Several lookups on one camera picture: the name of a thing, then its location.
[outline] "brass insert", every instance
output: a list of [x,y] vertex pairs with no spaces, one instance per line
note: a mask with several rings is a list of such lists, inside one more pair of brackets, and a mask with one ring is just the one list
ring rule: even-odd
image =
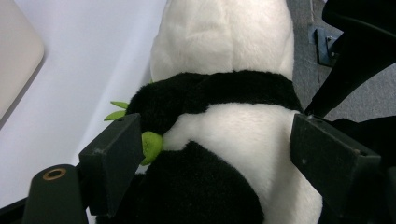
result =
[[64,168],[56,168],[56,169],[53,169],[53,170],[50,170],[50,171],[46,172],[43,175],[43,179],[45,179],[45,180],[55,180],[55,179],[61,178],[65,174],[66,174],[66,169],[64,169]]

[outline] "panda plush toy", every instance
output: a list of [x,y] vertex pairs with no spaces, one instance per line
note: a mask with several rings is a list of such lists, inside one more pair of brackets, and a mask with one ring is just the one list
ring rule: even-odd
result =
[[285,0],[170,0],[132,98],[161,153],[100,223],[316,224],[322,199],[290,161],[294,36]]

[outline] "beige object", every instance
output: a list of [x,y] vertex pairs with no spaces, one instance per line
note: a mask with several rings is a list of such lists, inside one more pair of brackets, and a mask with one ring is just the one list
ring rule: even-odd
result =
[[0,119],[44,54],[35,29],[12,0],[0,0]]

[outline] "green plush leaf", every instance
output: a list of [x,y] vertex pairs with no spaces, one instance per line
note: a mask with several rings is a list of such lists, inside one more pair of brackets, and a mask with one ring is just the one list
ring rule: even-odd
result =
[[124,103],[124,102],[112,101],[112,102],[110,102],[110,103],[113,104],[113,105],[116,105],[116,106],[118,106],[118,107],[121,107],[121,108],[123,108],[123,109],[128,108],[128,104],[127,104],[127,103]]
[[108,121],[108,120],[115,120],[115,119],[122,118],[122,117],[125,116],[125,113],[126,113],[125,110],[120,110],[120,111],[113,112],[113,113],[109,114],[109,115],[105,118],[105,121]]
[[157,133],[144,132],[142,133],[143,155],[145,159],[140,163],[141,165],[149,165],[152,163],[163,149],[163,137]]

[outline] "gray floor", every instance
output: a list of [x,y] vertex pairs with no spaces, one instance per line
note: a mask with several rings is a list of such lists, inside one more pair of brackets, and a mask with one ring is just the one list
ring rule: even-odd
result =
[[[295,64],[294,86],[303,108],[306,108],[315,92],[329,75],[331,68],[318,65],[317,52],[312,41],[312,26],[341,34],[321,19],[322,0],[288,0],[294,21]],[[343,103],[325,118],[363,121],[396,115],[396,64],[358,87]]]

